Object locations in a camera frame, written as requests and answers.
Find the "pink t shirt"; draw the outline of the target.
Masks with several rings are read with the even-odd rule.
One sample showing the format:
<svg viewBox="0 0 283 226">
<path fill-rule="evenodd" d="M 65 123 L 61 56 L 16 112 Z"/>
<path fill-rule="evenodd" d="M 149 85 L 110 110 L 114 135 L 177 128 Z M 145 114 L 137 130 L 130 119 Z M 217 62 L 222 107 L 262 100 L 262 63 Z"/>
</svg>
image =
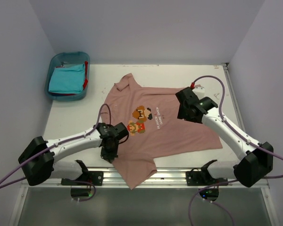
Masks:
<svg viewBox="0 0 283 226">
<path fill-rule="evenodd" d="M 219 135 L 209 127 L 177 118 L 178 91 L 142 87 L 132 74 L 114 84 L 101 119 L 114 126 L 122 122 L 129 132 L 112 162 L 121 175 L 138 168 L 157 169 L 156 158 L 222 148 Z"/>
</svg>

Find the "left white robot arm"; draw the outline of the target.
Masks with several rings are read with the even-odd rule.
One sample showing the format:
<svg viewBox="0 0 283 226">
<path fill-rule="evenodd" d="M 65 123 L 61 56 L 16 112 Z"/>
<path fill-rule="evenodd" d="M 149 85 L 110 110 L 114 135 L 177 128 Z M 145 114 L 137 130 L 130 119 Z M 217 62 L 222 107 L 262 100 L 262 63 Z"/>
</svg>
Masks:
<svg viewBox="0 0 283 226">
<path fill-rule="evenodd" d="M 88 181 L 88 169 L 81 160 L 73 163 L 64 158 L 90 148 L 101 148 L 100 156 L 111 163 L 118 157 L 121 139 L 128 139 L 129 132 L 123 123 L 115 126 L 98 123 L 90 131 L 84 131 L 60 139 L 44 140 L 35 137 L 18 158 L 18 162 L 30 186 L 36 186 L 49 178 L 63 178 L 83 185 Z"/>
</svg>

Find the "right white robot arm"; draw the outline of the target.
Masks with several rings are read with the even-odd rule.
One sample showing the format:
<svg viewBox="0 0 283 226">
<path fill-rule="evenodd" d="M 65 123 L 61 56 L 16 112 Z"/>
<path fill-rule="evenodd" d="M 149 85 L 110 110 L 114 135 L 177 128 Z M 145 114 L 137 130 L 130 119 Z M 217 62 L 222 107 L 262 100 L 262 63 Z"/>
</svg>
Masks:
<svg viewBox="0 0 283 226">
<path fill-rule="evenodd" d="M 211 185 L 237 179 L 245 187 L 252 187 L 273 168 L 273 156 L 263 152 L 264 148 L 273 152 L 273 147 L 259 143 L 231 122 L 209 97 L 199 99 L 192 88 L 186 87 L 176 93 L 179 101 L 178 119 L 200 123 L 211 128 L 226 142 L 238 161 L 211 160 L 199 170 L 191 170 L 189 177 L 200 185 Z"/>
</svg>

